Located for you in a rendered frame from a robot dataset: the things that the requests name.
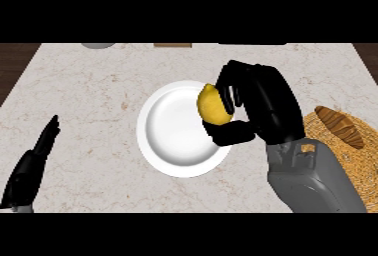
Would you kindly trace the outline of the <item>brown croissant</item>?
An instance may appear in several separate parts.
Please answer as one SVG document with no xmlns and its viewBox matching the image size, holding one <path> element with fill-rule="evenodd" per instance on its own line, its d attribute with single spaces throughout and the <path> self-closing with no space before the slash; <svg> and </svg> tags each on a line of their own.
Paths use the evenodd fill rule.
<svg viewBox="0 0 378 256">
<path fill-rule="evenodd" d="M 360 150 L 364 147 L 363 138 L 347 116 L 324 106 L 317 106 L 314 112 L 329 132 Z"/>
</svg>

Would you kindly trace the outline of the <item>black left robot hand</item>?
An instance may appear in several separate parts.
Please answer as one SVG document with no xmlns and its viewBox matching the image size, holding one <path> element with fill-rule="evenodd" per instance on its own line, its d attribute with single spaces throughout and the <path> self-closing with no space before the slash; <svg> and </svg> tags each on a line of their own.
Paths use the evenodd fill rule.
<svg viewBox="0 0 378 256">
<path fill-rule="evenodd" d="M 23 153 L 11 171 L 0 207 L 32 205 L 42 180 L 47 157 L 59 132 L 59 119 L 57 116 L 53 116 L 41 131 L 34 148 Z"/>
</svg>

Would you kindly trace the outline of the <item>yellow lemon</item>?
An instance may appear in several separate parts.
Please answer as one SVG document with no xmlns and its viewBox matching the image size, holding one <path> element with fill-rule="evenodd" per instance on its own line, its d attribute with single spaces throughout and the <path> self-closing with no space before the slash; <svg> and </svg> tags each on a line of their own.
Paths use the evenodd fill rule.
<svg viewBox="0 0 378 256">
<path fill-rule="evenodd" d="M 196 107 L 199 116 L 206 123 L 223 125 L 230 122 L 231 115 L 226 112 L 218 90 L 209 83 L 203 85 L 199 92 Z"/>
</svg>

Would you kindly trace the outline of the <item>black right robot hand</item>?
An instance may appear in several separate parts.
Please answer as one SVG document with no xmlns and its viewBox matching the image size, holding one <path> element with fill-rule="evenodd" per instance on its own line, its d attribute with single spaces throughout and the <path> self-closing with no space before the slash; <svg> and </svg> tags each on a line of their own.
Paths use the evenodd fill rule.
<svg viewBox="0 0 378 256">
<path fill-rule="evenodd" d="M 245 108 L 246 121 L 223 125 L 203 121 L 206 134 L 217 146 L 229 146 L 260 137 L 267 145 L 305 137 L 299 105 L 286 80 L 271 66 L 230 60 L 223 66 L 215 89 L 229 114 Z"/>
</svg>

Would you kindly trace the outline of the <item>grey round object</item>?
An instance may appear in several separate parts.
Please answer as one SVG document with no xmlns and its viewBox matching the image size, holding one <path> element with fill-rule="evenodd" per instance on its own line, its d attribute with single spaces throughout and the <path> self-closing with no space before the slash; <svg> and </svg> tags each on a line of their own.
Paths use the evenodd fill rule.
<svg viewBox="0 0 378 256">
<path fill-rule="evenodd" d="M 88 49 L 106 49 L 115 45 L 115 43 L 81 43 L 81 45 Z"/>
</svg>

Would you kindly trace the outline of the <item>white round plate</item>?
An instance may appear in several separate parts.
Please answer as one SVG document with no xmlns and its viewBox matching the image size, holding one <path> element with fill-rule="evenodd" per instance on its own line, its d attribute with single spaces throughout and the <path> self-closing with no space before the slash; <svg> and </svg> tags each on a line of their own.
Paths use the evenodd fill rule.
<svg viewBox="0 0 378 256">
<path fill-rule="evenodd" d="M 152 167 L 165 175 L 190 178 L 223 162 L 230 146 L 218 147 L 202 126 L 196 108 L 203 83 L 175 81 L 147 98 L 138 112 L 135 137 Z"/>
</svg>

